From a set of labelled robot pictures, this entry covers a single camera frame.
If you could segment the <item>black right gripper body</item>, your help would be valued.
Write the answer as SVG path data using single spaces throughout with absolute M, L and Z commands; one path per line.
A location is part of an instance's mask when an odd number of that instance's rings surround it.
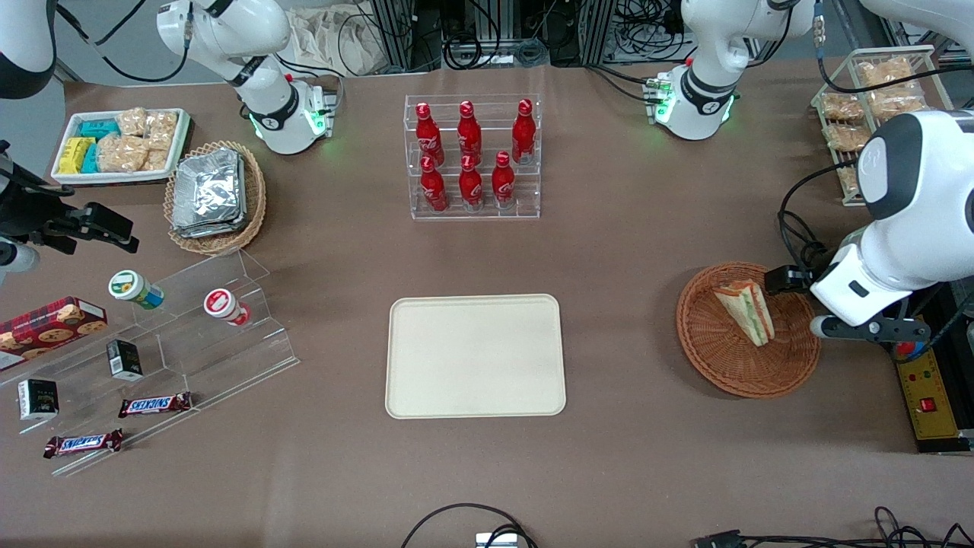
M 2 178 L 1 236 L 15 243 L 32 243 L 46 247 L 76 247 L 76 240 L 52 229 L 67 219 L 73 207 L 63 197 L 75 190 L 63 186 L 22 185 L 9 177 Z

